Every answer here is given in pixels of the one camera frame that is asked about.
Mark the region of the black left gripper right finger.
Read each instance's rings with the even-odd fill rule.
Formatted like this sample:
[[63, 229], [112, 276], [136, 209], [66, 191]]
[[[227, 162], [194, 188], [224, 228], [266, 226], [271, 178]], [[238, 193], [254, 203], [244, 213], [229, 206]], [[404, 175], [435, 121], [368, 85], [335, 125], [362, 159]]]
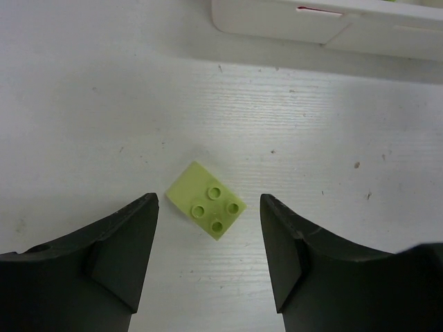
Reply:
[[287, 331], [441, 331], [442, 244], [389, 253], [260, 198], [276, 310]]

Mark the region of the green square lego plate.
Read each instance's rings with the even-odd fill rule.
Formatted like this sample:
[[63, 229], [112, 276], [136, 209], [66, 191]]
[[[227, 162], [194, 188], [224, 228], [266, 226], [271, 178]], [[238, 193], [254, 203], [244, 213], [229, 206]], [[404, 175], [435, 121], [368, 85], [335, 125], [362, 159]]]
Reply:
[[215, 240], [246, 209], [245, 202], [196, 161], [190, 163], [165, 195]]

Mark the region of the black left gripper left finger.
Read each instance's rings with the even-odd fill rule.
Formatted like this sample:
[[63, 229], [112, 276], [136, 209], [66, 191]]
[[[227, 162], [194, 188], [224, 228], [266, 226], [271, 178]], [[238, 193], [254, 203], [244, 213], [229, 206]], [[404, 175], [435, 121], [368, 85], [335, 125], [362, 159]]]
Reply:
[[159, 200], [148, 193], [63, 237], [1, 255], [2, 331], [127, 331]]

